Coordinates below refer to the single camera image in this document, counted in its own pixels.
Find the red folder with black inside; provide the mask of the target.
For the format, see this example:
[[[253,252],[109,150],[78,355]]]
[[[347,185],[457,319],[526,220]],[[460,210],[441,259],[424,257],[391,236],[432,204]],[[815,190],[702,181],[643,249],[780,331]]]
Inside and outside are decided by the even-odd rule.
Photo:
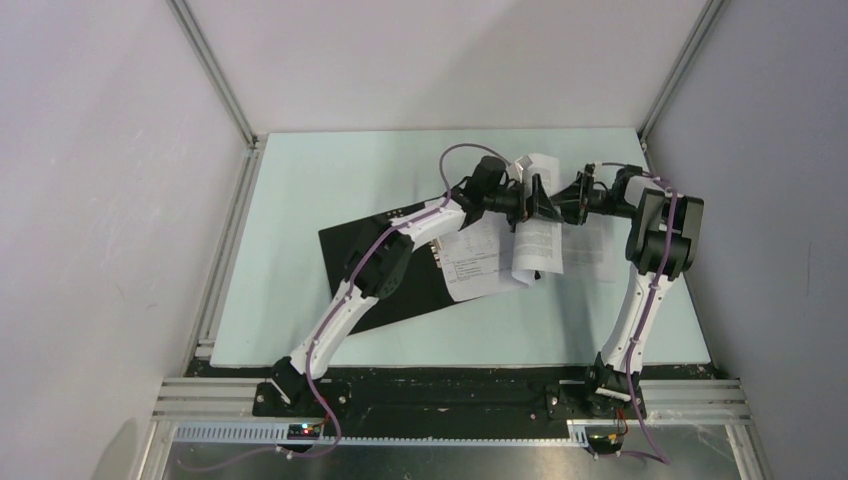
[[[346,271],[354,268],[351,261],[355,245],[359,243],[365,251],[376,239],[372,230],[378,221],[415,215],[437,202],[436,199],[419,202],[320,230],[318,236],[330,287],[336,291]],[[351,330],[353,335],[462,303],[454,302],[448,294],[435,240],[411,254],[395,292],[358,320]]]

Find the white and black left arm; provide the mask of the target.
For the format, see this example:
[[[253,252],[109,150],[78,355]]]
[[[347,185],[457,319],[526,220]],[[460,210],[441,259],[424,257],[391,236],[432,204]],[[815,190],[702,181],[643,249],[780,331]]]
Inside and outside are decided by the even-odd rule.
[[[563,196],[549,193],[538,173],[527,181],[510,177],[510,167],[501,158],[485,156],[433,204],[368,223],[349,252],[330,306],[309,336],[272,368],[270,383],[287,413],[302,416],[313,408],[316,381],[360,319],[397,290],[416,250],[469,227],[486,212],[504,215],[511,228],[528,220],[563,222]]]

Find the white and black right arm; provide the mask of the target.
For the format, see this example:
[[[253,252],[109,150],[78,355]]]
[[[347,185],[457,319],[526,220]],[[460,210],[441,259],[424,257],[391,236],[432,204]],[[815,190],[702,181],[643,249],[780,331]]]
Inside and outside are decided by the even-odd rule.
[[[552,197],[571,225],[584,224],[591,214],[630,221],[627,291],[580,392],[584,410],[598,418],[636,396],[647,338],[671,286],[694,262],[704,210],[702,199],[678,193],[668,181],[635,165],[621,164],[610,187],[597,186],[601,166],[586,165]]]

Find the printed paper sheet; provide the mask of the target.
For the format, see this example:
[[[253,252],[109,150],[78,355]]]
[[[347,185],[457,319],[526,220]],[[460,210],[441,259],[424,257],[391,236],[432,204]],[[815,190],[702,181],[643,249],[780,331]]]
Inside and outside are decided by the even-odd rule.
[[[513,271],[514,234],[502,215],[486,212],[473,225],[437,238],[435,245],[454,302],[523,289],[536,282],[533,272]]]
[[[533,153],[519,160],[526,170],[524,184],[532,187],[532,177],[538,174],[543,189],[552,197],[562,187],[560,161],[548,155]],[[534,217],[516,226],[511,276],[524,285],[536,282],[536,273],[563,273],[562,223]]]

